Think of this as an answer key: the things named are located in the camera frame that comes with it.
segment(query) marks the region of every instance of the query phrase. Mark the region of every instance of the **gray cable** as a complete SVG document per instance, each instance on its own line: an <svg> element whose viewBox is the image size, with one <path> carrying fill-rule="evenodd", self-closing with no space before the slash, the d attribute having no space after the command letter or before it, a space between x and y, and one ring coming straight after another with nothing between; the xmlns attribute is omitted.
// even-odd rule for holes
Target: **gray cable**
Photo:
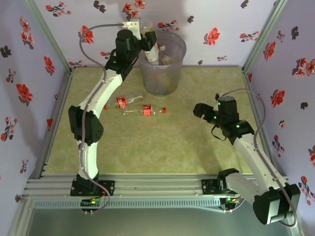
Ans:
<svg viewBox="0 0 315 236"><path fill-rule="evenodd" d="M280 224L286 226L286 227L289 227L289 228L294 228L297 226L297 214L296 214L296 209L294 208L294 205L288 195L288 193L286 192L286 190L284 189L284 187L282 186L282 184L280 183L280 181L277 179L277 176L276 174L273 172L273 170L271 169L271 167L268 165L267 161L265 160L265 158L263 157L263 155L261 154L260 150L258 149L258 145L257 145L257 136L258 136L258 133L259 131L262 129L263 125L264 125L264 122L266 120L266 106L265 106L265 103L264 101L262 100L262 98L257 94L255 93L254 91L250 90L250 89L246 89L246 88L239 88L239 89L236 89L236 90L233 90L233 91L230 91L230 92L227 92L225 94L223 94L223 96L226 96L230 93L233 93L233 92L236 92L236 91L247 91L247 92L251 92L253 94L255 94L259 100L261 101L261 104L262 104L262 107L263 107L263 111L264 111L264 116L263 116L263 119L262 119L262 122L260 124L260 126L257 128L257 131L255 132L254 134L254 146L255 146L255 149L257 150L257 153L258 155L260 156L261 160L264 162L265 166L268 168L269 172L271 173L272 177L276 180L276 183L279 185L280 189L282 190L286 200L288 201L291 209L292 209L292 212L293 212L293 216L294 216L294 223L292 225L289 225L289 224L286 224L282 221L279 221Z"/></svg>
<svg viewBox="0 0 315 236"><path fill-rule="evenodd" d="M93 98L95 97L95 95L96 95L96 94L98 93L98 91L102 88L102 86L106 83L106 82L105 82L105 80L106 80L106 70L105 70L105 67L104 67L101 63L99 63L99 62L97 62L96 60L90 58L90 57L84 52L84 50L83 50L83 48L82 48L82 39L84 39L84 38L83 38L84 35L86 35L86 34L87 34L89 31L91 31L91 30L94 30L94 29L96 29L96 28L111 27L111 26L123 26L123 24L106 24L106 25L93 26L93 27L87 29L85 32L82 33L82 35L81 35L81 37L80 37L80 41L79 41L79 46L80 46L80 49L81 49L81 52L83 53L83 55L84 55L87 59L89 59L90 61L92 61L92 62L94 62L95 64L99 65L99 66L103 69L103 71L104 71L104 82L101 83L101 84L97 87L97 89L94 91L94 93L93 93L93 94L91 95L91 97L89 98L89 100L88 100L88 102L86 103L85 108L84 108L84 110L83 110L83 114L82 114L82 141L81 141L81 145L79 146L79 150L80 150L80 164L81 164L83 173L86 175L86 177L88 178L89 181L91 181L93 184L95 184L95 185L97 185L98 187L100 187L101 189L103 189L104 192L105 192L105 193L107 194L107 196L108 196L108 201L107 201L107 203L104 202L104 206L102 206L102 207L100 207L99 209L95 210L94 213L97 212L97 211L99 211L99 210L104 209L104 208L109 204L109 202L110 202L110 194L109 194L108 190L107 190L104 186L100 185L99 183L97 183L97 182L95 182L93 179L91 179L90 176L89 176L89 174L88 174L88 173L86 172L86 170L85 170L84 161L83 161L83 152L82 152L83 146L84 146L84 142L85 142L85 114L86 114L86 112L87 112L87 109L88 109L88 107L89 107L91 101L92 101Z"/></svg>

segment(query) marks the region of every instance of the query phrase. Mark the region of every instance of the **trash bin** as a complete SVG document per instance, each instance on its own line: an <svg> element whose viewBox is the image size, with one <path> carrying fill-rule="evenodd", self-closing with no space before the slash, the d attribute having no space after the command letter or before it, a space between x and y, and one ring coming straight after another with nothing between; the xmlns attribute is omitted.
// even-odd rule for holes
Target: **trash bin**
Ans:
<svg viewBox="0 0 315 236"><path fill-rule="evenodd" d="M156 96L169 95L175 91L181 76L186 43L175 33L157 32L157 44L165 49L159 51L159 65L148 62L143 52L139 55L140 70L146 90Z"/></svg>

